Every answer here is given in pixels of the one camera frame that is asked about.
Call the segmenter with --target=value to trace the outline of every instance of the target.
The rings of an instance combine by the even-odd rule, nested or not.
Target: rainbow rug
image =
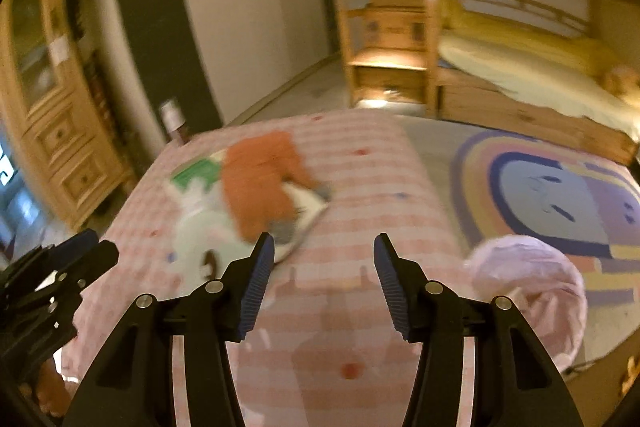
[[[609,160],[487,130],[450,166],[451,199],[470,247],[531,235],[569,256],[590,306],[640,300],[640,187]]]

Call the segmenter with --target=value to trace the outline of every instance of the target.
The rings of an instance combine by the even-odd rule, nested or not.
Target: red spot on tablecloth
[[[342,365],[340,373],[345,380],[355,380],[362,374],[362,364],[350,362]]]

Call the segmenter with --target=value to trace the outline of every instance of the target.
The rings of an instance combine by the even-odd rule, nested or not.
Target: silver screw
[[[442,284],[436,281],[429,281],[426,285],[424,285],[424,289],[427,290],[431,295],[440,295],[444,292],[444,288]]]
[[[151,306],[151,303],[153,301],[154,301],[154,298],[151,295],[149,294],[141,295],[136,299],[136,306],[142,309],[149,308],[149,306]]]
[[[511,309],[511,301],[507,297],[498,297],[495,299],[495,305],[501,310],[507,311]]]
[[[206,289],[207,293],[219,293],[224,287],[225,285],[220,281],[209,281],[207,285],[204,286],[204,289]]]

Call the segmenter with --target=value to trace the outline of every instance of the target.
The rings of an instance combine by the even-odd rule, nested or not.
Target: wooden bunk bed
[[[351,103],[420,103],[431,118],[516,132],[630,164],[638,145],[625,133],[588,118],[517,102],[492,83],[438,66],[438,0],[368,0],[348,9],[336,0],[342,58]],[[530,12],[591,35],[591,22],[533,0],[473,0]],[[640,0],[625,0],[638,3]]]

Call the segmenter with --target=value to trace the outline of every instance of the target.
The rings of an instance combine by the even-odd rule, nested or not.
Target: pink and white tablecloth
[[[419,345],[394,330],[373,264],[386,232],[402,257],[430,279],[471,295],[449,222],[420,159],[394,117],[344,110],[224,128],[169,144],[130,195],[104,239],[120,250],[116,267],[87,288],[75,315],[78,336],[63,349],[63,373],[81,378],[137,295],[175,296],[168,268],[178,207],[170,172],[191,157],[243,138],[292,133],[306,165],[334,190],[302,245],[277,265],[254,331],[227,344],[248,426],[400,426],[414,383]],[[174,349],[179,426],[188,426],[181,343]],[[458,424],[468,425],[472,344],[465,344]]]

